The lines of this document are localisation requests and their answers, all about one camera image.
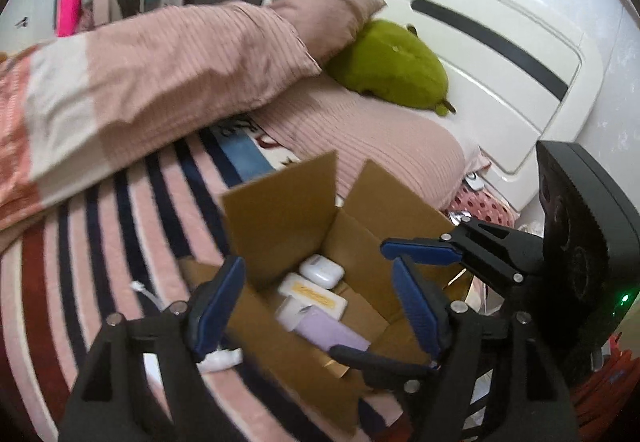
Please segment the purple white device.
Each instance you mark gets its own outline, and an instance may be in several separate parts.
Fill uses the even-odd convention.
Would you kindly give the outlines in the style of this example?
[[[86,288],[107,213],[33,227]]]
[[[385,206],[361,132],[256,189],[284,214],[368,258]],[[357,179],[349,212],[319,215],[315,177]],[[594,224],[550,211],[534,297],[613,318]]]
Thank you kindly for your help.
[[[276,319],[287,332],[303,337],[314,347],[329,352],[334,346],[366,351],[370,342],[330,317],[319,307],[306,306],[293,297],[286,297],[277,309]]]

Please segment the white yellow rectangular box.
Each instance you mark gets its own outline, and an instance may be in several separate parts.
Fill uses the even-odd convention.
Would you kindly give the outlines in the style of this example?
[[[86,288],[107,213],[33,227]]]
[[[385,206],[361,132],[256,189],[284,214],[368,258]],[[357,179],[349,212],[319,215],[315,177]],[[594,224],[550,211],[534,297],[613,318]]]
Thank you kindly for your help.
[[[296,273],[288,273],[278,286],[278,293],[298,300],[305,307],[316,306],[335,320],[341,320],[347,308],[345,298]]]

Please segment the white earbuds case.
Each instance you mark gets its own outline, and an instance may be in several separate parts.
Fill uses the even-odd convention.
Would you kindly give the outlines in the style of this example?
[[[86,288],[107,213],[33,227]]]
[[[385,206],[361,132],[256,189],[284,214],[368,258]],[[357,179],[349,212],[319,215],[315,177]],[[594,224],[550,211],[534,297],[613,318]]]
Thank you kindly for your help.
[[[334,288],[343,280],[345,274],[340,265],[319,254],[304,260],[299,265],[298,272],[308,281],[326,289]]]

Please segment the striped pink fleece blanket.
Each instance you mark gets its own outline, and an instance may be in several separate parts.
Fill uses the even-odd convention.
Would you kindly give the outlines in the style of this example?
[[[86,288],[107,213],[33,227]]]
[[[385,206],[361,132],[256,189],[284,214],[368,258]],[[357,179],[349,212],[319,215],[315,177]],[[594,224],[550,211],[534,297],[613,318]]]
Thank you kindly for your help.
[[[1,258],[1,402],[35,441],[53,441],[78,367],[103,321],[188,298],[182,258],[228,251],[221,195],[293,164],[241,121],[180,139],[52,210]]]

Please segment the brown cardboard box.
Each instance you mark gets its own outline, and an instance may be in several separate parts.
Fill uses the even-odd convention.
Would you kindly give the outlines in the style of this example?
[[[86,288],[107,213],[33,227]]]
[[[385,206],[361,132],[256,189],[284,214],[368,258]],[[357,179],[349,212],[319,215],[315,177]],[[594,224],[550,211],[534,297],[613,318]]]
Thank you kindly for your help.
[[[425,363],[380,251],[392,236],[436,237],[452,224],[373,162],[345,196],[336,193],[337,156],[326,153],[239,185],[221,199],[224,232],[245,263],[228,326],[265,378],[260,396],[292,401],[309,440],[319,428],[334,441],[359,427],[369,390],[361,374],[329,357],[333,341]]]

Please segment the green plush toy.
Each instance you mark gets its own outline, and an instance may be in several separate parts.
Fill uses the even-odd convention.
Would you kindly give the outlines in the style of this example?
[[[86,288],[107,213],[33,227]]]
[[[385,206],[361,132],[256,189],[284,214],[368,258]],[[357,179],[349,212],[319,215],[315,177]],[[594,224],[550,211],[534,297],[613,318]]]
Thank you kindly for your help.
[[[329,61],[326,72],[360,95],[439,116],[457,112],[448,100],[444,65],[413,26],[369,21],[356,40]]]

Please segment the white bed headboard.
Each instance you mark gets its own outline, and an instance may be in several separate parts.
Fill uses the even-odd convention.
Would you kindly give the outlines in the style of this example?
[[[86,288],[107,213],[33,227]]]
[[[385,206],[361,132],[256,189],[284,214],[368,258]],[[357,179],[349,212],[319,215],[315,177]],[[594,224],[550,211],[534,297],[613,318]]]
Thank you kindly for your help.
[[[597,45],[541,0],[385,2],[380,18],[414,26],[444,65],[450,119],[489,159],[484,180],[523,210],[538,192],[536,142],[576,140],[597,101]]]

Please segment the folded pink grey duvet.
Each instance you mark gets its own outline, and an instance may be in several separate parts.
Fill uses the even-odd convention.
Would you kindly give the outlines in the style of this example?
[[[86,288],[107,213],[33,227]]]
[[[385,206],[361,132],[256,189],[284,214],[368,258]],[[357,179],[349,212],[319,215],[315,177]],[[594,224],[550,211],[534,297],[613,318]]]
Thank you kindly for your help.
[[[292,25],[244,2],[166,7],[6,60],[2,227],[319,71]]]

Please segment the pink striped pillow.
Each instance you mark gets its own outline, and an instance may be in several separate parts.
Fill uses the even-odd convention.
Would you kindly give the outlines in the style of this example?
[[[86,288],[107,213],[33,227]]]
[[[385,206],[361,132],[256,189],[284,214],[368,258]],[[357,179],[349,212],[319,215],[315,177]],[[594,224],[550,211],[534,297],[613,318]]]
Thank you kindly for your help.
[[[385,0],[272,0],[268,5],[290,22],[321,66],[353,43]]]

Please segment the pink bag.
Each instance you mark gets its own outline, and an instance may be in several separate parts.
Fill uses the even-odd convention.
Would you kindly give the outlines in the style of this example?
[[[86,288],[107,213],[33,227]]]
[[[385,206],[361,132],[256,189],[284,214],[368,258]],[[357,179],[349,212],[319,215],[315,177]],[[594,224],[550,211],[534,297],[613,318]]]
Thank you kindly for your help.
[[[58,2],[58,22],[56,36],[67,37],[76,33],[81,17],[81,0],[60,0]]]

